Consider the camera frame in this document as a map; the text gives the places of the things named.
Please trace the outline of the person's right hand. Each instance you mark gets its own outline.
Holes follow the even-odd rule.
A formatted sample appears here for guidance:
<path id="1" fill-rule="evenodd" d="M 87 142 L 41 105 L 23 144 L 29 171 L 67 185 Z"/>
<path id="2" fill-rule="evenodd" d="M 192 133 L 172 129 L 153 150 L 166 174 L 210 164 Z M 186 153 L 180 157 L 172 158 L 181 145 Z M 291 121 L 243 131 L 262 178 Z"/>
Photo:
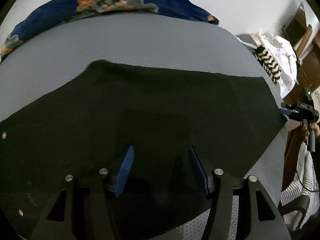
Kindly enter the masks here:
<path id="1" fill-rule="evenodd" d="M 316 140 L 319 137 L 320 131 L 319 131 L 319 126 L 316 123 L 313 123 L 310 127 L 307 127 L 305 125 L 302 126 L 302 138 L 303 141 L 306 141 L 310 132 L 314 131 L 315 132 L 315 138 Z"/>

